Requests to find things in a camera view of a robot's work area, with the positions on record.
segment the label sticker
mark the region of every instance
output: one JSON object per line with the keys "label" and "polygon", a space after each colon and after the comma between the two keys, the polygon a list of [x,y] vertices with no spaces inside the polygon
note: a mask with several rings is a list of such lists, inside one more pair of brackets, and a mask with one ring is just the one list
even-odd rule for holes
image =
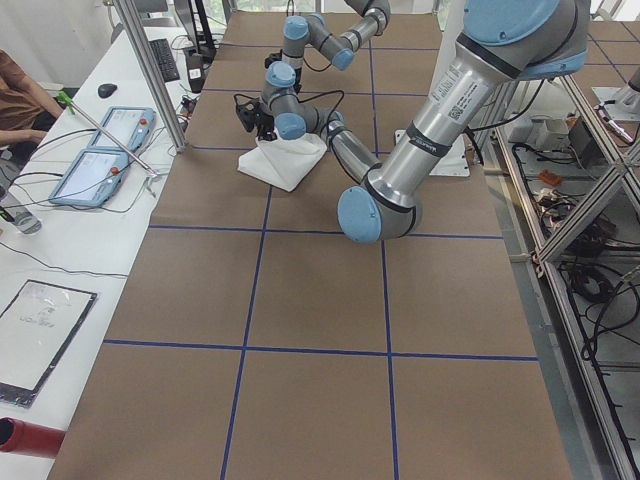
{"label": "label sticker", "polygon": [[471,75],[463,76],[457,68],[450,66],[429,97],[444,115],[459,125],[466,125],[489,91],[487,85],[477,82]]}
{"label": "label sticker", "polygon": [[444,74],[444,78],[440,80],[438,86],[431,92],[431,98],[440,103],[446,98],[451,89],[456,86],[460,80],[460,71],[454,66],[449,66],[449,70]]}

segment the blue joint cap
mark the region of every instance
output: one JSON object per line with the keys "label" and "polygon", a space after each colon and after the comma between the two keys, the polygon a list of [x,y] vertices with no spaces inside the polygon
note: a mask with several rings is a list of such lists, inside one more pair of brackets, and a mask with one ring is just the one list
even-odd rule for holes
{"label": "blue joint cap", "polygon": [[539,80],[569,75],[580,70],[586,61],[587,51],[585,50],[568,58],[525,68],[518,80]]}
{"label": "blue joint cap", "polygon": [[325,23],[324,23],[324,17],[323,17],[322,15],[320,15],[319,13],[310,13],[310,14],[309,14],[309,17],[316,17],[316,18],[320,21],[320,23],[322,24],[322,26],[323,26],[323,27],[325,26]]}
{"label": "blue joint cap", "polygon": [[265,79],[269,85],[273,85],[274,87],[293,87],[296,83],[296,71],[288,63],[273,62],[267,69]]}
{"label": "blue joint cap", "polygon": [[467,0],[464,31],[481,45],[509,45],[539,30],[559,4],[560,0]]}
{"label": "blue joint cap", "polygon": [[382,234],[380,210],[362,187],[344,191],[338,202],[338,221],[344,234],[356,243],[376,242]]}
{"label": "blue joint cap", "polygon": [[275,127],[283,140],[296,140],[307,133],[307,124],[296,113],[281,113],[276,117]]}
{"label": "blue joint cap", "polygon": [[283,33],[289,40],[302,40],[309,34],[309,23],[300,15],[287,17]]}
{"label": "blue joint cap", "polygon": [[340,50],[331,60],[331,63],[338,70],[346,70],[349,65],[353,63],[353,59],[356,58],[356,54],[349,48],[343,48]]}

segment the computer mouse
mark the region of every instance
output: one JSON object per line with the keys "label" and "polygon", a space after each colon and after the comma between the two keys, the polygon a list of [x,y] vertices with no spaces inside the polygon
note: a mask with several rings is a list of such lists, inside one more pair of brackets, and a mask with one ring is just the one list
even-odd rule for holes
{"label": "computer mouse", "polygon": [[113,83],[103,83],[98,87],[98,96],[100,98],[108,98],[113,92],[118,89],[118,86]]}

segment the keyboard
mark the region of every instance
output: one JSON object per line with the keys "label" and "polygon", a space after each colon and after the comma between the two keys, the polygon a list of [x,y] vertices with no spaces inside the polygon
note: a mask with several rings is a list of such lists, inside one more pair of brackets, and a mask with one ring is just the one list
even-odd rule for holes
{"label": "keyboard", "polygon": [[162,73],[162,79],[165,82],[178,80],[180,74],[178,73],[178,67],[176,67],[176,61],[173,59],[169,41],[166,38],[159,38],[157,40],[149,40],[149,45],[160,68],[160,73]]}

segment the white desk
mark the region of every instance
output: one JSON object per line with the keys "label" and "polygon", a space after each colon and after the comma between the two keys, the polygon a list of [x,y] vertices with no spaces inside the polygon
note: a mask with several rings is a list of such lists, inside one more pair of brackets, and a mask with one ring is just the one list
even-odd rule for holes
{"label": "white desk", "polygon": [[[150,39],[164,37],[168,38],[169,42],[183,33],[178,28],[147,29]],[[167,83],[166,86],[173,104],[177,106],[182,95],[187,93],[183,87],[188,89],[188,81],[182,55],[177,58],[176,63],[181,80]],[[118,90],[110,98],[100,99],[97,87],[106,82],[117,84]],[[114,42],[74,100],[97,120],[100,120],[112,105],[151,107],[157,111],[125,33]],[[156,128],[162,126],[162,119],[158,116]],[[71,115],[67,110],[51,129],[45,141],[66,132],[90,127],[82,117]],[[64,173],[78,151],[86,146],[89,138],[89,135],[72,136],[68,137],[69,141],[62,139],[43,148],[34,155],[24,172]],[[142,158],[157,170],[168,171],[173,161],[173,152],[171,141],[165,131]],[[129,207],[138,194],[145,176],[144,170],[133,164],[114,198],[104,206],[114,210]],[[23,184],[35,200],[43,200],[48,197],[57,180],[54,177],[28,176],[19,179],[18,183]],[[164,177],[152,184],[156,196],[159,196],[163,184]],[[11,192],[20,201],[30,202],[19,188],[13,187]],[[81,212],[68,208],[34,205],[29,208],[42,220],[42,230],[33,236],[25,236],[13,226],[4,223],[0,227],[4,230],[0,240],[50,265],[62,266],[69,270],[128,274],[155,204],[156,198],[144,191],[127,213],[110,213],[104,210]],[[27,410],[0,404],[0,418],[14,417],[66,430],[125,280],[70,275],[49,270],[26,256],[15,254],[1,246],[0,276],[0,310],[4,309],[28,279],[98,293],[97,302],[31,408]],[[53,461],[48,459],[0,453],[0,480],[43,480],[52,465]]]}

